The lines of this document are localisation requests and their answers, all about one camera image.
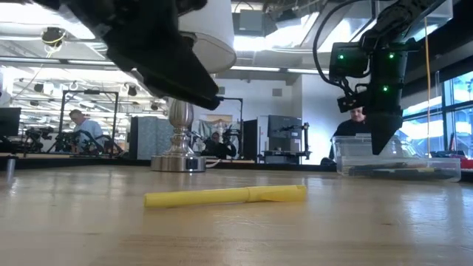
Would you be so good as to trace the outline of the blue and white cloth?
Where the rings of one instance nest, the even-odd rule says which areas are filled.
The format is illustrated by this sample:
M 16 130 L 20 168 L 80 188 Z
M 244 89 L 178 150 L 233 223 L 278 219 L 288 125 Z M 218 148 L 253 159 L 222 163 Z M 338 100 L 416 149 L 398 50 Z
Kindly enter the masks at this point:
M 192 149 L 194 151 L 197 151 L 201 155 L 202 151 L 205 149 L 205 141 L 207 141 L 214 132 L 218 132 L 220 134 L 221 143 L 231 142 L 236 147 L 236 156 L 227 157 L 226 160 L 239 159 L 239 155 L 237 152 L 239 144 L 237 136 L 234 135 L 235 131 L 233 131 L 235 129 L 239 129 L 238 122 L 228 122 L 224 120 L 199 120 L 192 127 L 192 134 L 194 138 L 192 143 Z

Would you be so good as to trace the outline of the clear plastic supply box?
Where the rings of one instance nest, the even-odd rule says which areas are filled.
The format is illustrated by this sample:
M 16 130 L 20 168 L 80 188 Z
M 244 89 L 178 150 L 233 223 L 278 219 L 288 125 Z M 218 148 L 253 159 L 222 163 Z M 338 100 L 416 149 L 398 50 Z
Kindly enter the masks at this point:
M 449 175 L 448 182 L 461 179 L 460 159 L 454 157 L 430 157 L 414 143 L 393 136 L 379 155 L 372 153 L 372 141 L 369 134 L 349 137 L 334 137 L 333 161 L 339 174 L 351 177 L 351 168 L 436 168 Z

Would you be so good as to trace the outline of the black round ceiling fixture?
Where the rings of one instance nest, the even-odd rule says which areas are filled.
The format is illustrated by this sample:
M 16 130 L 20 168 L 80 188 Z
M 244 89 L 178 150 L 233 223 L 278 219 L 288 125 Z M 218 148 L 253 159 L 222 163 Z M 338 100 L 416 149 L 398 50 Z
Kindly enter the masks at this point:
M 47 27 L 41 34 L 41 40 L 49 47 L 60 47 L 66 33 L 66 30 L 60 27 Z

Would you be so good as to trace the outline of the long ceiling light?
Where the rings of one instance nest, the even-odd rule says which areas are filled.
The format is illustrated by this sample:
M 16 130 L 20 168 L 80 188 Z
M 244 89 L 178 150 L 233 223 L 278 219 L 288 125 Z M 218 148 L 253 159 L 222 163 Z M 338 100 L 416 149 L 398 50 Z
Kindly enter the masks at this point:
M 269 66 L 233 66 L 230 70 L 234 71 L 253 71 L 253 72 L 281 72 L 281 73 L 296 73 L 304 75 L 318 75 L 317 69 L 302 69 L 302 68 L 280 68 Z

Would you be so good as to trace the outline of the black metal table frame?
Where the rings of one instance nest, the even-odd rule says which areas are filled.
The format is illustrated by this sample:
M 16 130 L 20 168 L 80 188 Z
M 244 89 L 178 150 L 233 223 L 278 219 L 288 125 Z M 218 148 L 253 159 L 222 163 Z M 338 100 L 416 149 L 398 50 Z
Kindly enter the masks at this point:
M 125 160 L 125 159 L 105 159 L 105 158 L 17 158 L 0 157 L 0 171 L 7 168 L 9 159 L 16 161 L 17 169 L 40 169 L 40 168 L 60 168 L 73 166 L 147 166 L 150 167 L 149 160 Z M 218 163 L 216 169 L 231 170 L 252 170 L 252 171 L 314 171 L 314 172 L 335 172 L 335 166 L 318 165 L 282 165 L 282 164 L 256 164 L 256 163 Z

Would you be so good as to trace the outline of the black monitor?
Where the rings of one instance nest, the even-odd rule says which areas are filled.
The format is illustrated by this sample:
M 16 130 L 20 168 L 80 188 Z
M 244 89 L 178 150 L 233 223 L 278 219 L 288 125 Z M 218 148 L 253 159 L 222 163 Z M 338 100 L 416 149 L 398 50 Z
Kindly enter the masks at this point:
M 21 108 L 0 108 L 0 136 L 18 135 Z

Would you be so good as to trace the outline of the person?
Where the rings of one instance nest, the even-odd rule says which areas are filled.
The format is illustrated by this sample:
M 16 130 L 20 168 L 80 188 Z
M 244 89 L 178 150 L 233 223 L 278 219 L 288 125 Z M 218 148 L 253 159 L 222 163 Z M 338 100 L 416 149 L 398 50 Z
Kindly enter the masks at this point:
M 363 107 L 350 110 L 350 119 L 338 125 L 331 139 L 338 136 L 356 136 L 357 134 L 370 133 L 370 128 L 366 123 L 366 115 L 363 111 Z
M 91 148 L 89 148 L 89 150 L 94 149 L 96 147 L 96 145 L 92 142 L 92 139 L 95 140 L 100 147 L 104 147 L 104 139 L 98 139 L 98 137 L 103 135 L 103 129 L 97 121 L 86 118 L 85 115 L 78 109 L 73 109 L 69 113 L 69 117 L 75 123 L 74 132 L 83 131 L 88 132 L 90 135 L 89 137 L 87 134 L 78 134 L 78 142 L 76 149 L 79 153 L 82 153 L 86 150 L 86 145 L 84 143 L 85 140 L 90 141 L 92 143 Z
M 220 142 L 220 134 L 218 132 L 214 132 L 205 141 L 205 149 L 201 153 L 202 156 L 216 157 L 221 160 L 226 160 L 227 157 L 235 157 L 236 154 L 237 149 L 231 142 Z

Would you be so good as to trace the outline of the black marker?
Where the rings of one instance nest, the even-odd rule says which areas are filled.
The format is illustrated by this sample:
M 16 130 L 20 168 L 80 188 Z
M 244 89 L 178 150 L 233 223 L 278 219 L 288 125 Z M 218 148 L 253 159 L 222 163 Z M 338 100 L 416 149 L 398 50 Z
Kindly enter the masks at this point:
M 449 175 L 445 175 L 442 171 L 435 171 L 433 173 L 419 173 L 415 170 L 415 168 L 351 168 L 348 171 L 348 175 L 351 177 L 366 177 L 388 180 L 447 180 L 450 178 Z

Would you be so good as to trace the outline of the grey and white cabinet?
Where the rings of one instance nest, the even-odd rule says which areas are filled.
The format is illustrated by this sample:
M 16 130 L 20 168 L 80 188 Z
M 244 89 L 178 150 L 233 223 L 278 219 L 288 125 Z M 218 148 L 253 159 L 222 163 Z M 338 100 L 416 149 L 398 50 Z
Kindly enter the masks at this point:
M 268 115 L 258 117 L 259 160 L 266 164 L 300 164 L 302 120 Z

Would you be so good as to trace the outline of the grey partition panel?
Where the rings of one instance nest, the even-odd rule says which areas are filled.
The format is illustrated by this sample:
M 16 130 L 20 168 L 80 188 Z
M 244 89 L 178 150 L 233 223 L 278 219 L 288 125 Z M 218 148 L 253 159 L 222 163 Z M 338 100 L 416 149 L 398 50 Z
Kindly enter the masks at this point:
M 171 147 L 170 138 L 174 127 L 168 119 L 157 117 L 132 117 L 129 130 L 129 157 L 134 160 L 150 160 Z

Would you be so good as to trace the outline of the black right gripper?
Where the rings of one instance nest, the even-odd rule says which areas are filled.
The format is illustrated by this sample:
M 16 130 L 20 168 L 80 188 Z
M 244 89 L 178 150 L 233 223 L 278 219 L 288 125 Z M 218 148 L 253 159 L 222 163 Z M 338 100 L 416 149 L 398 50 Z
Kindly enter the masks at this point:
M 341 112 L 364 107 L 369 117 L 372 153 L 379 155 L 402 127 L 401 93 L 404 88 L 406 50 L 376 50 L 370 54 L 363 78 L 336 81 L 345 96 L 337 100 Z

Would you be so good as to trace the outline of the black metal rig frame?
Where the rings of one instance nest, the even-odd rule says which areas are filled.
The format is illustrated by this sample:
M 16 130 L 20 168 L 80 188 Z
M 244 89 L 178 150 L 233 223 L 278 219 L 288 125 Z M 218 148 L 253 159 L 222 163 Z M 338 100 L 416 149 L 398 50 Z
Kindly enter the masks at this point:
M 236 100 L 236 101 L 239 101 L 239 129 L 238 130 L 233 130 L 235 131 L 235 136 L 237 136 L 237 140 L 238 140 L 238 144 L 239 144 L 239 147 L 238 147 L 238 155 L 239 155 L 239 159 L 242 159 L 244 156 L 243 156 L 243 152 L 244 152 L 244 147 L 243 147 L 243 99 L 242 98 L 227 98 L 227 97 L 223 97 L 223 96 L 218 96 L 217 97 L 219 99 L 220 102 L 223 102 L 225 100 Z
M 119 93 L 118 92 L 104 92 L 100 90 L 94 90 L 94 89 L 85 89 L 85 90 L 64 90 L 63 91 L 63 96 L 61 99 L 61 110 L 60 110 L 60 122 L 59 122 L 59 127 L 58 127 L 58 141 L 64 141 L 62 137 L 66 134 L 63 132 L 63 123 L 64 123 L 64 109 L 65 105 L 67 102 L 71 101 L 72 98 L 67 99 L 67 95 L 69 93 L 72 93 L 73 95 L 77 94 L 85 94 L 85 95 L 114 95 L 115 100 L 113 101 L 113 104 L 115 105 L 114 107 L 114 112 L 113 112 L 113 124 L 112 124 L 112 136 L 109 135 L 100 135 L 97 137 L 93 137 L 90 132 L 79 129 L 76 132 L 71 132 L 70 135 L 72 139 L 74 140 L 75 138 L 79 138 L 81 135 L 86 136 L 86 141 L 88 143 L 92 143 L 96 150 L 101 153 L 101 154 L 108 154 L 110 158 L 112 158 L 115 155 L 119 155 L 120 153 L 123 152 L 123 149 L 115 142 L 115 129 L 116 129 L 116 123 L 117 123 L 117 113 L 118 113 L 118 100 L 119 100 Z M 109 149 L 105 149 L 104 146 L 102 146 L 100 143 L 97 142 L 97 140 L 100 139 L 107 139 L 108 144 L 110 145 Z

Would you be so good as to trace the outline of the grey ceiling box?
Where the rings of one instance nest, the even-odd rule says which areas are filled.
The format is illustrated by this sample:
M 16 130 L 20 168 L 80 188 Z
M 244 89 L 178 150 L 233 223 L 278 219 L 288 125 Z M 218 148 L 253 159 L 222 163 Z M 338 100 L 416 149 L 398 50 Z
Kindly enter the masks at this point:
M 262 31 L 263 13 L 260 10 L 241 10 L 239 13 L 239 30 Z

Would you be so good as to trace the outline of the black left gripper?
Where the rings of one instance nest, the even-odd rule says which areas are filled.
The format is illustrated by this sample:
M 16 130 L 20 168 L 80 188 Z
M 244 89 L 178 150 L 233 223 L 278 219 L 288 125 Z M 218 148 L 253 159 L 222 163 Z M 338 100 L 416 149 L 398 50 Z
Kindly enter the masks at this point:
M 214 110 L 218 86 L 179 34 L 178 18 L 207 0 L 35 0 L 77 18 L 108 46 L 107 56 L 124 72 L 136 70 L 156 96 Z

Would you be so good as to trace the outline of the white shade silver table lamp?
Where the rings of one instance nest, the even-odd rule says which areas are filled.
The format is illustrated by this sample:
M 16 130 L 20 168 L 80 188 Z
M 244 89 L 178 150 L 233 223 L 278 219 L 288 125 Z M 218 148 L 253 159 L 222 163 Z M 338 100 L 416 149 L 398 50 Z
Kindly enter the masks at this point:
M 191 148 L 191 125 L 195 106 L 211 110 L 219 106 L 214 75 L 230 69 L 237 59 L 233 48 L 231 0 L 205 0 L 202 9 L 178 18 L 178 30 L 197 58 L 199 68 L 194 71 L 178 68 L 190 92 L 186 96 L 171 97 L 169 122 L 174 134 L 170 138 L 170 149 L 153 156 L 151 168 L 153 171 L 204 172 L 205 158 Z

